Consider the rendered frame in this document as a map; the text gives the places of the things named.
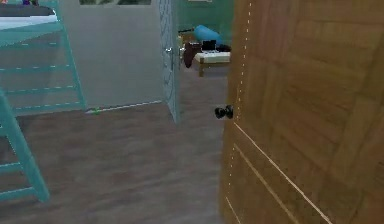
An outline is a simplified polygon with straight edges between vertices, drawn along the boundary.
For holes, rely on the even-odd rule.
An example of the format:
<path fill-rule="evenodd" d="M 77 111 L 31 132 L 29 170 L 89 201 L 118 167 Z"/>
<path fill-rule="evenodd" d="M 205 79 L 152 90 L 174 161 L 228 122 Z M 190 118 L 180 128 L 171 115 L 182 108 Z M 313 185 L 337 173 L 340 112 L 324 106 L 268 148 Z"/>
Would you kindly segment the black round door knob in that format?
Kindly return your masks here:
<path fill-rule="evenodd" d="M 232 119 L 233 118 L 233 106 L 232 105 L 226 105 L 224 108 L 217 107 L 214 110 L 214 112 L 215 112 L 215 116 L 217 119 L 222 119 L 222 118 Z"/>

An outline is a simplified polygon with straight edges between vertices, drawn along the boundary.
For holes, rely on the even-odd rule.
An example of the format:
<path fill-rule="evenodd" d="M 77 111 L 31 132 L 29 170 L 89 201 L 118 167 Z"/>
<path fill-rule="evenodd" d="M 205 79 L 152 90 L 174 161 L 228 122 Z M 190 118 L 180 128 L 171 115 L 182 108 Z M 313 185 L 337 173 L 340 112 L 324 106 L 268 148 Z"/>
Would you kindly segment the grey patterned room door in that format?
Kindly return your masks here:
<path fill-rule="evenodd" d="M 160 40 L 163 58 L 164 100 L 173 121 L 180 121 L 179 111 L 179 44 L 175 0 L 158 0 Z"/>

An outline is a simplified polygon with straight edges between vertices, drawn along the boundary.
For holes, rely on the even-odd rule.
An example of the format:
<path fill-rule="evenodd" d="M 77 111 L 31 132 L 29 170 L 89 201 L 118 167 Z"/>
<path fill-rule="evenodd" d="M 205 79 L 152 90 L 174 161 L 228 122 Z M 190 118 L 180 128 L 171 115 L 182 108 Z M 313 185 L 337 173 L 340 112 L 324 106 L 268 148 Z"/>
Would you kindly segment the wooden bed with white mattress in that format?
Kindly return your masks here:
<path fill-rule="evenodd" d="M 204 76 L 204 70 L 209 67 L 220 67 L 230 63 L 230 52 L 197 53 L 194 60 L 198 63 L 199 76 Z"/>

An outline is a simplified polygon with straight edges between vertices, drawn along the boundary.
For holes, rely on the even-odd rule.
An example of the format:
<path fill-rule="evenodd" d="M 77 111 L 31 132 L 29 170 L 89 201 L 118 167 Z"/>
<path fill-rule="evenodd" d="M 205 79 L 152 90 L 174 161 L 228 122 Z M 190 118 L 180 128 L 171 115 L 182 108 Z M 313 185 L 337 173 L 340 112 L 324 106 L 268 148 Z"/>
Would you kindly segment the dark red cloth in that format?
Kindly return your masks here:
<path fill-rule="evenodd" d="M 200 43 L 191 43 L 188 42 L 185 44 L 185 50 L 183 53 L 184 64 L 186 68 L 190 68 L 192 66 L 192 61 L 197 53 L 201 52 L 201 44 Z"/>

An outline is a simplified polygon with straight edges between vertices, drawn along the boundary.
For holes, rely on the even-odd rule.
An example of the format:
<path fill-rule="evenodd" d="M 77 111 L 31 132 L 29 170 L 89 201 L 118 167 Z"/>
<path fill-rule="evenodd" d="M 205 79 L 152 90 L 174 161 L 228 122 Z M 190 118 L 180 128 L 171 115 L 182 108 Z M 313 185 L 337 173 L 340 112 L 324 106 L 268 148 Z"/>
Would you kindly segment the black laptop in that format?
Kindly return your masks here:
<path fill-rule="evenodd" d="M 215 40 L 203 40 L 201 45 L 203 52 L 216 52 L 216 41 Z"/>

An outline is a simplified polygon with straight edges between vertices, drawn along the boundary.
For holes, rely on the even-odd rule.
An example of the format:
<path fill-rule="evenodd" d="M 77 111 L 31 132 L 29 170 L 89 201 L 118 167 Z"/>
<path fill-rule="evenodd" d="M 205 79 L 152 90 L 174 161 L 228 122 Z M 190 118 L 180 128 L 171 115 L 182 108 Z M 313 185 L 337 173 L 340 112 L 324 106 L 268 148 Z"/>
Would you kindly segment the blue cylindrical pillow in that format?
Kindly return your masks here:
<path fill-rule="evenodd" d="M 194 36 L 198 41 L 215 40 L 217 45 L 223 43 L 220 34 L 204 25 L 197 25 L 194 28 Z"/>

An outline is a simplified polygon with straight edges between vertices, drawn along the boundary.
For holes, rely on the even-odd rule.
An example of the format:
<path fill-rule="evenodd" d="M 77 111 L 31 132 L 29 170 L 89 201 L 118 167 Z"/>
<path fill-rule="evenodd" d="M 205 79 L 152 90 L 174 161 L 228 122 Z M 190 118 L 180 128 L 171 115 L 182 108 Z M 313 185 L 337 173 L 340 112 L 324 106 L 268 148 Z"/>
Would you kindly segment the brown wooden room door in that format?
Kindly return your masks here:
<path fill-rule="evenodd" d="M 224 224 L 384 224 L 384 0 L 235 0 Z"/>

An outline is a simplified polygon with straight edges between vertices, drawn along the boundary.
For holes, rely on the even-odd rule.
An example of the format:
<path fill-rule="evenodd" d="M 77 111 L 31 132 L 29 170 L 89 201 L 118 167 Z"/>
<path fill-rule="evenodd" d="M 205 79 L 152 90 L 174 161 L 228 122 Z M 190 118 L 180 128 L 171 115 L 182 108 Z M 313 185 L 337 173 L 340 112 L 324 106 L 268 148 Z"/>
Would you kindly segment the teal shelf unit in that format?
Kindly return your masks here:
<path fill-rule="evenodd" d="M 49 191 L 18 118 L 85 107 L 85 99 L 59 0 L 0 0 L 0 139 L 16 160 L 0 164 L 0 175 L 23 174 L 24 188 L 0 191 L 0 201 Z"/>

